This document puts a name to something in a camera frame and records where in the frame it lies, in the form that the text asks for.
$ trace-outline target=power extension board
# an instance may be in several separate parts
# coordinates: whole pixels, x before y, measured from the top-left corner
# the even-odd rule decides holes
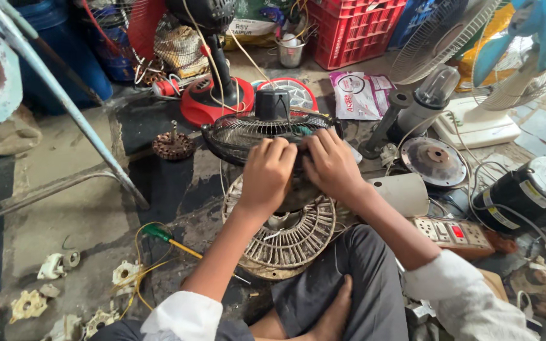
[[[449,249],[464,259],[478,259],[495,252],[483,234],[483,227],[478,223],[429,217],[413,217],[408,220],[440,248]]]

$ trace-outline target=fan stand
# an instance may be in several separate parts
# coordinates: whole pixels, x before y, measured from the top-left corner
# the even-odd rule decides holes
[[[210,48],[214,64],[220,76],[224,101],[221,100],[220,96],[220,84],[216,77],[212,77],[212,74],[208,74],[190,83],[183,92],[180,102],[180,112],[187,121],[197,127],[201,127],[202,124],[214,124],[214,121],[223,115],[223,111],[221,110],[222,105],[217,103],[212,97],[237,111],[249,111],[254,104],[254,88],[252,84],[236,77],[231,79],[229,67],[224,58],[218,35],[207,36],[206,43]],[[211,72],[214,71],[211,63],[210,70]],[[225,115],[234,112],[235,110],[227,107],[224,108]]]
[[[507,115],[507,111],[487,111],[473,97],[452,99],[445,110],[454,113],[457,122],[462,123],[458,129],[467,148],[511,142],[521,133],[518,125]],[[449,113],[441,114],[433,122],[433,128],[442,140],[456,149],[465,149]]]

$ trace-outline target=label sticker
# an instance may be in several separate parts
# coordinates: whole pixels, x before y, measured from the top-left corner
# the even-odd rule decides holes
[[[536,205],[546,208],[546,198],[543,197],[543,195],[539,193],[534,186],[532,186],[530,180],[520,183],[519,186],[524,191],[524,194],[527,195],[530,200],[534,201]]]
[[[490,197],[490,189],[488,188],[483,192],[483,203],[486,206],[490,206],[493,204],[492,198]],[[511,220],[507,219],[502,213],[499,212],[499,210],[496,209],[496,207],[490,207],[488,209],[488,212],[496,219],[499,223],[505,225],[506,227],[514,230],[519,228],[519,225],[512,222]]]

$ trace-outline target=rotor with shaft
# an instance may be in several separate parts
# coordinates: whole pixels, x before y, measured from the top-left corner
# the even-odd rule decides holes
[[[186,159],[195,151],[195,144],[187,135],[178,133],[177,122],[172,121],[172,130],[153,141],[153,151],[162,159]]]

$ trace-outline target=metal frame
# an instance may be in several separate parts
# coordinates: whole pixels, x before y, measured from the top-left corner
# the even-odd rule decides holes
[[[149,209],[149,203],[136,188],[136,186],[130,180],[130,177],[125,173],[121,165],[117,162],[113,154],[107,149],[100,137],[96,134],[92,126],[87,122],[86,118],[81,114],[81,111],[73,103],[69,95],[64,91],[63,87],[56,80],[54,75],[50,72],[44,62],[41,60],[39,55],[35,52],[33,47],[27,42],[26,38],[22,35],[18,27],[14,24],[12,19],[7,16],[0,7],[0,27],[4,32],[6,41],[12,46],[12,48],[22,56],[27,63],[36,71],[37,74],[41,77],[43,82],[50,88],[54,95],[58,98],[60,103],[67,109],[69,115],[75,121],[77,126],[80,128],[81,132],[87,137],[90,143],[94,146],[96,151],[100,154],[104,162],[111,168],[111,172],[101,172],[82,176],[78,179],[64,182],[59,186],[48,189],[41,194],[35,195],[33,197],[26,198],[14,205],[6,207],[5,209],[0,210],[0,216],[6,213],[13,212],[17,209],[25,207],[34,203],[35,201],[41,200],[45,197],[60,192],[61,190],[67,189],[71,186],[74,186],[80,182],[83,182],[89,178],[95,176],[108,176],[114,177],[117,181],[124,187],[125,190],[130,192],[134,197],[136,203],[142,209]]]

